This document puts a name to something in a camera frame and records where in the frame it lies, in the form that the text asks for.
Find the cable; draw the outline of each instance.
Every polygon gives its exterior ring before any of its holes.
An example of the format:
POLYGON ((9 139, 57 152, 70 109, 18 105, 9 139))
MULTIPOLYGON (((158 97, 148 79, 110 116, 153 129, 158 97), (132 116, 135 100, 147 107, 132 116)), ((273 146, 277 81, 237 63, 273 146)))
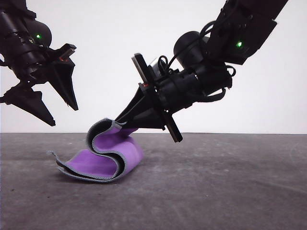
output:
POLYGON ((164 74, 165 74, 165 69, 162 67, 162 64, 161 64, 163 58, 164 58, 164 60, 165 60, 165 65, 168 65, 168 59, 167 59, 167 57, 164 56, 164 55, 161 55, 161 56, 159 57, 159 59, 158 59, 158 68, 159 68, 159 71, 160 71, 161 75, 164 75, 164 74))

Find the white wall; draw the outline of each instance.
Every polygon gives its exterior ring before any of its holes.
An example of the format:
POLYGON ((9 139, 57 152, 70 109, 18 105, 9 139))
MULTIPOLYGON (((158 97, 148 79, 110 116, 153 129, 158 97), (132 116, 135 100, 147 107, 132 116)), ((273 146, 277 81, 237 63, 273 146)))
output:
MULTIPOLYGON (((27 3, 50 27, 52 48, 77 46, 72 59, 79 111, 68 108, 49 84, 38 85, 35 90, 43 92, 57 125, 49 127, 12 105, 1 105, 2 132, 86 132, 101 118, 116 118, 141 82, 130 57, 141 52, 147 62, 162 54, 171 58, 176 40, 214 20, 224 0, 27 3)), ((196 103, 174 115, 180 131, 307 133, 306 10, 306 0, 290 0, 262 49, 237 66, 234 86, 222 101, 196 103)), ((17 79, 9 69, 1 70, 3 95, 17 79)))

